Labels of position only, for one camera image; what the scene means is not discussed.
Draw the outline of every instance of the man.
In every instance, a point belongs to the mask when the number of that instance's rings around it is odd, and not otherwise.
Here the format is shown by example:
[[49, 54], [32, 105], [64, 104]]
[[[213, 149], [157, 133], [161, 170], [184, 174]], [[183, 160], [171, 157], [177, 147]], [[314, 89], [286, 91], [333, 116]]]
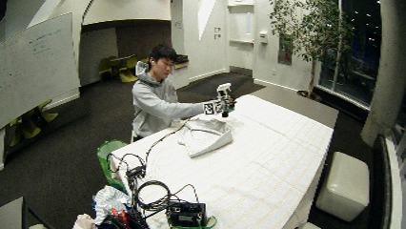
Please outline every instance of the man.
[[175, 120], [204, 113], [207, 103], [177, 102], [176, 88], [168, 79], [175, 62], [176, 50], [157, 45], [151, 51], [148, 64], [137, 63], [136, 74], [140, 80], [132, 89], [136, 140], [171, 127]]

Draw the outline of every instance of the electronic device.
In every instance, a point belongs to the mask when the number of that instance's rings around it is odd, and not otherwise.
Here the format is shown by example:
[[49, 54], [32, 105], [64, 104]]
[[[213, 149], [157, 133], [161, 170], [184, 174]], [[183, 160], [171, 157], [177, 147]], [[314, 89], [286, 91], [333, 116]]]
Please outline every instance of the electronic device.
[[204, 227], [207, 224], [205, 204], [169, 201], [168, 222], [179, 227]]
[[218, 99], [224, 103], [224, 112], [222, 112], [222, 117], [229, 116], [229, 110], [233, 109], [233, 106], [230, 104], [230, 99], [229, 99], [229, 93], [230, 92], [230, 83], [222, 84], [217, 88], [217, 94], [218, 94]]

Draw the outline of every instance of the whiteboard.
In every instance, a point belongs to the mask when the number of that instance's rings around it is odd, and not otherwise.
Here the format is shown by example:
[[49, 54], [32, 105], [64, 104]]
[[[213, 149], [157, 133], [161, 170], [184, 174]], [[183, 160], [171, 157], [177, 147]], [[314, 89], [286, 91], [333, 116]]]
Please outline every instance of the whiteboard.
[[31, 27], [0, 45], [0, 128], [47, 99], [80, 87], [72, 13]]

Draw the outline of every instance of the gray hoodie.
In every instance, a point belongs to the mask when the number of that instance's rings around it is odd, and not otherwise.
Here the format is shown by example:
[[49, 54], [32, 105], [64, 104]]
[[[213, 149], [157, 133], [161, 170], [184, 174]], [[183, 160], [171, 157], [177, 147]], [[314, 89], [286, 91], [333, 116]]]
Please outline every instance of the gray hoodie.
[[149, 75], [149, 66], [139, 61], [139, 81], [132, 88], [136, 117], [133, 132], [145, 137], [171, 127], [175, 119], [204, 113], [203, 103], [179, 103], [173, 82], [167, 78], [157, 82]]

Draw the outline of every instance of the glass window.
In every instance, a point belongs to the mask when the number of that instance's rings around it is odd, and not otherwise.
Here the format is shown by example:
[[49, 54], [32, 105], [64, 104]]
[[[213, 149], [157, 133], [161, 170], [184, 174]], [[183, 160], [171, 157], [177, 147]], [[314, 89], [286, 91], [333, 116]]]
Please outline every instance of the glass window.
[[369, 107], [381, 57], [381, 4], [372, 0], [342, 0], [342, 11], [354, 26], [352, 53], [340, 61], [336, 85], [336, 61], [322, 63], [318, 84]]

